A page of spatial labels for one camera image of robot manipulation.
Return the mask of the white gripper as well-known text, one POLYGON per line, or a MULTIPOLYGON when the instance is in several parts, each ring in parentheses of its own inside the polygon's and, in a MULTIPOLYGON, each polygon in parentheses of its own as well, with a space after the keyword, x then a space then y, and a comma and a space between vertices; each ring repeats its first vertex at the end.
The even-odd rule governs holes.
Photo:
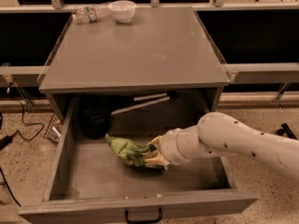
POLYGON ((160 149, 154 157, 146 157, 143 159, 147 168, 167 170, 169 164, 181 165, 189 162, 178 149, 178 134, 180 128, 168 131, 163 136, 156 136, 150 141, 152 150, 160 149))

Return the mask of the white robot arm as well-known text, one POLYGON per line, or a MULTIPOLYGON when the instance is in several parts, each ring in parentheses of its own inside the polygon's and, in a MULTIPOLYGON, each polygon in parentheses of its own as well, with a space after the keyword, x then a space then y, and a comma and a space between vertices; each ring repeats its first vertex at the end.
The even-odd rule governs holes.
POLYGON ((210 112, 197 124, 170 130, 154 138, 157 148, 146 161, 166 166, 232 153, 252 157, 284 175, 299 179, 299 141, 254 130, 220 112, 210 112))

